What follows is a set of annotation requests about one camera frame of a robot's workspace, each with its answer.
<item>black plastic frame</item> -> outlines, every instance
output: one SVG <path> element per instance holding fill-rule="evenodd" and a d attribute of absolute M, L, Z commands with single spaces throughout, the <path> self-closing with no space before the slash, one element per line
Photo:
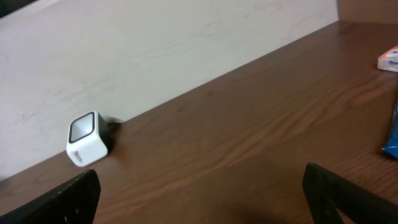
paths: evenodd
<path fill-rule="evenodd" d="M 79 119 L 82 119 L 82 118 L 84 118 L 85 116 L 87 116 L 87 115 L 89 115 L 89 114 L 93 114 L 93 128 L 91 129 L 90 133 L 88 133 L 88 134 L 86 134 L 86 135 L 84 135 L 84 136 L 82 136 L 82 137 L 80 137 L 80 138 L 78 138 L 78 139 L 72 141 L 72 140 L 71 140 L 71 137 L 72 137 L 72 126 L 73 126 L 73 124 L 74 124 L 76 121 L 78 121 Z M 84 114 L 83 116 L 80 116 L 79 118 L 75 119 L 74 121 L 72 121 L 72 123 L 71 123 L 70 126 L 69 126 L 69 138 L 68 138 L 68 141 L 69 141 L 70 144 L 72 144 L 72 143 L 74 143 L 74 142 L 77 142 L 77 141 L 81 140 L 82 138 L 91 135 L 91 134 L 93 133 L 94 130 L 95 130 L 95 113 L 94 113 L 94 112 L 89 112 L 89 113 L 87 113 L 87 114 Z"/>

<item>white cube device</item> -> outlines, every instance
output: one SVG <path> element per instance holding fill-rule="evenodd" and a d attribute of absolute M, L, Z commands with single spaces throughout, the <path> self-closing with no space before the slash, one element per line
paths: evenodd
<path fill-rule="evenodd" d="M 76 166 L 84 167 L 106 156 L 110 143 L 108 124 L 97 111 L 90 111 L 69 125 L 67 154 Z"/>

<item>wood grain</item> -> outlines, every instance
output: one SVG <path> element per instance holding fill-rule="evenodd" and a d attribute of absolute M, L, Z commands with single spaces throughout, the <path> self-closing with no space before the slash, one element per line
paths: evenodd
<path fill-rule="evenodd" d="M 338 0 L 338 14 L 342 21 L 398 24 L 395 0 Z"/>
<path fill-rule="evenodd" d="M 397 28 L 336 22 L 124 123 L 87 167 L 95 223 L 310 223 L 308 162 L 398 202 L 398 79 L 376 69 Z M 0 182 L 0 213 L 83 171 L 62 153 Z"/>

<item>blue wrapper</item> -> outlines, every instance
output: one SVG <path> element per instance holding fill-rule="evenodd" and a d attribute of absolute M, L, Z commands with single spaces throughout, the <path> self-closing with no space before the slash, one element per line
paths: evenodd
<path fill-rule="evenodd" d="M 392 114 L 392 124 L 390 129 L 390 136 L 387 141 L 386 146 L 382 148 L 386 153 L 394 156 L 398 159 L 398 103 L 394 108 L 394 113 Z"/>

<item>wooden desk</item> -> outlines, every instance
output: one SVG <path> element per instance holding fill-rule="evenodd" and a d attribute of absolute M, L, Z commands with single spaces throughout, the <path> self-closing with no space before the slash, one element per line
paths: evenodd
<path fill-rule="evenodd" d="M 124 123 L 87 167 L 95 223 L 310 223 L 308 162 L 398 202 L 380 155 L 398 74 L 376 69 L 397 44 L 397 25 L 336 22 Z M 0 182 L 0 213 L 83 171 L 61 153 Z"/>

